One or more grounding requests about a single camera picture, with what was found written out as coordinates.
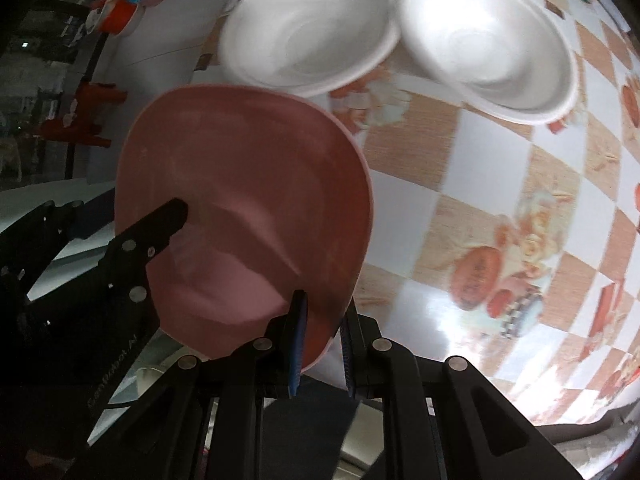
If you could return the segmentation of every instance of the checkered tablecloth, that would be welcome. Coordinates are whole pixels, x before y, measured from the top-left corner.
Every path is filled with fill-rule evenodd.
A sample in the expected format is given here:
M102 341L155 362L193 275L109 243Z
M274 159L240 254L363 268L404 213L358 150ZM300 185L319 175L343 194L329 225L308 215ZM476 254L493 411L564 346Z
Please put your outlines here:
M216 49L193 82L223 82ZM640 61L598 3L536 0L580 71L575 109L523 126L466 105L400 46L314 98L369 163L359 310L414 353L466 356L537 424L591 422L640 365Z

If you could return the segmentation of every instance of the metal screw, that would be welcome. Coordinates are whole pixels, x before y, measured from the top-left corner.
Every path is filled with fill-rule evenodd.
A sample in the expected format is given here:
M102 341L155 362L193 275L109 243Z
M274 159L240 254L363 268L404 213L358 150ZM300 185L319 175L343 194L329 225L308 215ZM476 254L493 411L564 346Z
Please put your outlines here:
M466 359L460 356L453 356L451 359L449 359L449 367L452 370L456 370L458 372L462 372L463 370L466 370L466 366L467 366L467 362Z
M198 364L198 359L194 355L183 355L178 359L178 368L182 370L191 370L196 364Z
M146 300L146 288L140 285L133 287L129 291L129 299L133 301L133 303L140 303L140 301Z
M271 342L271 339L268 339L267 337L261 337L254 341L254 348L256 350L260 350L261 352L268 350L272 346L273 343Z
M373 342L373 348L375 350L377 350L378 352L386 352L388 350L391 350L391 341L389 341L389 339L385 339L383 337L376 339Z
M124 240L124 242L122 243L122 250L126 251L127 253L129 251L132 251L135 248L136 248L135 240Z

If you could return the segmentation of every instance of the bowl rim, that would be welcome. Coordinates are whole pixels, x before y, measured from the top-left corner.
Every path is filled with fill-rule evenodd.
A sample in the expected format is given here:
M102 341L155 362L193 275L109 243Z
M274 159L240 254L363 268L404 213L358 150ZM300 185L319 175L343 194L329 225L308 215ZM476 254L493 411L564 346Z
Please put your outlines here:
M422 42L417 39L415 27L412 26L412 20L410 19L412 12L409 8L408 0L398 0L398 17L402 28L402 39L418 64L425 68L429 73L433 74L439 82L453 88L462 96L464 102L474 108L489 113L499 119L518 124L534 125L552 123L569 114L576 104L578 99L577 61L575 59L573 49L569 45L565 35L558 29L551 18L544 13L543 9L540 8L536 1L521 1L524 5L529 7L529 9L535 13L540 20L546 23L552 33L558 37L562 44L562 51L569 60L569 84L564 89L561 100L553 107L529 112L518 108L499 105L483 98L475 91L471 90L468 85L461 83L450 76L449 73L440 68L440 65L433 60L433 57L421 48Z
M220 60L220 66L226 78L236 84L252 85L274 91L288 92L304 98L317 96L341 88L367 75L367 73L371 72L371 70L391 54L400 40L400 26L396 16L396 0L386 0L389 19L386 22L382 38L369 56L360 59L354 65L347 67L335 75L322 78L313 83L295 86L268 86L253 78L248 72L242 69L237 63L235 56L234 36L239 26L236 23L238 20L238 10L241 9L246 2L252 1L254 0L242 0L236 8L231 11L222 28L220 41L218 42L218 59Z

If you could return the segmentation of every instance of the black cable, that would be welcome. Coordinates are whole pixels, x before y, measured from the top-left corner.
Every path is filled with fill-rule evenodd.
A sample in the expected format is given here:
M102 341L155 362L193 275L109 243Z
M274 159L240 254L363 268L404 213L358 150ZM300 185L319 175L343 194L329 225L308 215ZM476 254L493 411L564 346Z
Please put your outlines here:
M113 404L107 404L105 410L117 410L118 408L128 408L133 406L137 402L136 400L128 400L127 402L114 402Z

